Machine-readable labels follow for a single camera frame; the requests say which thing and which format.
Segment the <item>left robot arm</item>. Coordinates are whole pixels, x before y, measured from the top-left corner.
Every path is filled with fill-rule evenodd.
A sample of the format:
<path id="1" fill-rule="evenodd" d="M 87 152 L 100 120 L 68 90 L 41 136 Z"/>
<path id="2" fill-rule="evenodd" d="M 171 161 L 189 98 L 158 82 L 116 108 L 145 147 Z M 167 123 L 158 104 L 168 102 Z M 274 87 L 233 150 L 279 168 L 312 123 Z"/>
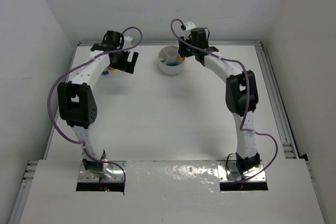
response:
<path id="1" fill-rule="evenodd" d="M 93 88 L 98 79 L 110 68 L 134 73 L 138 53 L 130 58 L 133 38 L 109 30 L 102 42 L 94 44 L 85 66 L 75 71 L 67 82 L 57 87 L 59 114 L 73 130 L 82 148 L 82 164 L 93 176 L 102 177 L 108 169 L 105 150 L 91 136 L 90 126 L 98 115 Z"/>

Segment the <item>metal base plate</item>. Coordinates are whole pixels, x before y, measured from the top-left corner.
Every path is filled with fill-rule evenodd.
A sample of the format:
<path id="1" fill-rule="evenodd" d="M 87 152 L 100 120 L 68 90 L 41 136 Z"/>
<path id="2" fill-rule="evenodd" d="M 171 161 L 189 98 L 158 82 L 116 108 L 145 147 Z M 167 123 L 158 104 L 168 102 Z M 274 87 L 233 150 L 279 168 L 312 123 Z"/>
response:
<path id="1" fill-rule="evenodd" d="M 105 183 L 124 182 L 124 173 L 116 164 L 103 164 L 102 172 L 92 172 L 85 169 L 84 164 L 80 165 L 78 182 L 97 183 L 99 181 Z"/>
<path id="2" fill-rule="evenodd" d="M 258 166 L 254 166 L 251 169 L 240 174 L 235 160 L 218 161 L 218 178 L 222 183 L 232 183 L 235 181 L 245 180 L 247 182 L 266 182 L 266 174 L 263 162 L 261 161 Z"/>

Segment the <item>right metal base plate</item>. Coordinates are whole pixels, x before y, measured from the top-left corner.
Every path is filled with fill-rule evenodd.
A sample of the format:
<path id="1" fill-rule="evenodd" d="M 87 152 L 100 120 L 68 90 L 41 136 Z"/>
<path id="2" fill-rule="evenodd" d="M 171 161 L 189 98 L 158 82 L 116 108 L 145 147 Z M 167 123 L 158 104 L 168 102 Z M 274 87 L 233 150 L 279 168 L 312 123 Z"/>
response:
<path id="1" fill-rule="evenodd" d="M 218 178 L 222 183 L 232 183 L 235 181 L 245 180 L 247 182 L 266 182 L 266 174 L 263 162 L 261 161 L 258 166 L 254 166 L 251 169 L 240 174 L 235 160 L 218 161 Z"/>

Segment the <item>white divided round container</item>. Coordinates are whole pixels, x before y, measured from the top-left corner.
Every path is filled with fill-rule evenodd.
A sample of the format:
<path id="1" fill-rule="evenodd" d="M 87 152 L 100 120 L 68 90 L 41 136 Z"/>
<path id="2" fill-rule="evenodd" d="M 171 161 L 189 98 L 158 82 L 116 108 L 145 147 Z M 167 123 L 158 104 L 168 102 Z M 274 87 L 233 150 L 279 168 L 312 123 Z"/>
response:
<path id="1" fill-rule="evenodd" d="M 174 76 L 181 73 L 184 70 L 185 60 L 183 62 L 178 60 L 178 46 L 165 46 L 158 54 L 159 69 L 167 75 Z M 167 66 L 168 62 L 178 62 L 179 65 L 175 67 Z"/>

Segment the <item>teal lego brick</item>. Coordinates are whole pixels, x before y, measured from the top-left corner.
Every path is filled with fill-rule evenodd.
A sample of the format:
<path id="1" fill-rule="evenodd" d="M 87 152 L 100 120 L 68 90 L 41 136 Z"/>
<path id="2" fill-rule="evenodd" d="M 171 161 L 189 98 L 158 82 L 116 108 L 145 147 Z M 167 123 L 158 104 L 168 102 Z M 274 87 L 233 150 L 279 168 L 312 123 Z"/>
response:
<path id="1" fill-rule="evenodd" d="M 175 67 L 175 66 L 178 66 L 179 63 L 178 62 L 168 62 L 166 65 L 170 67 Z"/>

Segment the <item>yellow lego brick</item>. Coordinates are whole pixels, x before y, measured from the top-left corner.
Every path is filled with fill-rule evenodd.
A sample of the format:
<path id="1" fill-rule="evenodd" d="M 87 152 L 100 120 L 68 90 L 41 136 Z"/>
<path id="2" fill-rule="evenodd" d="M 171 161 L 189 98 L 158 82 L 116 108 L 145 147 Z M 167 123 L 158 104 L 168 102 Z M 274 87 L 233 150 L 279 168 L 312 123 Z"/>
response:
<path id="1" fill-rule="evenodd" d="M 183 61 L 185 60 L 183 57 L 181 57 L 180 54 L 178 54 L 177 56 L 178 56 L 178 60 L 179 60 L 179 61 L 183 62 Z"/>

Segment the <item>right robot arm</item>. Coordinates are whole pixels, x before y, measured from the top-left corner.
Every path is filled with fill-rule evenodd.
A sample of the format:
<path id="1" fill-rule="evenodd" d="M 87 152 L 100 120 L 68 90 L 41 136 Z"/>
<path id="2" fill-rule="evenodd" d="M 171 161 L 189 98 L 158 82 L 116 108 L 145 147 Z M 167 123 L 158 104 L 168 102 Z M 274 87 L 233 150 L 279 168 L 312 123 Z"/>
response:
<path id="1" fill-rule="evenodd" d="M 260 163 L 254 134 L 254 111 L 259 102 L 255 74 L 238 60 L 222 58 L 219 50 L 209 45 L 205 28 L 189 23 L 181 29 L 185 35 L 178 38 L 180 56 L 194 56 L 224 81 L 225 103 L 234 116 L 237 131 L 236 167 L 242 175 Z"/>

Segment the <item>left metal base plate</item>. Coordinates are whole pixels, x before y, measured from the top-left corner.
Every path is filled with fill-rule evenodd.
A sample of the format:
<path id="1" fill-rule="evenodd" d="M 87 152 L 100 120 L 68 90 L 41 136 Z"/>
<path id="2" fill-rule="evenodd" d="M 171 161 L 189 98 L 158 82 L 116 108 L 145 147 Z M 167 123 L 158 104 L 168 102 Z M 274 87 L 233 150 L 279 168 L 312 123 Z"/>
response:
<path id="1" fill-rule="evenodd" d="M 102 172 L 92 172 L 85 169 L 84 164 L 80 165 L 78 182 L 97 183 L 99 181 L 105 183 L 124 182 L 124 173 L 116 164 L 103 164 Z"/>

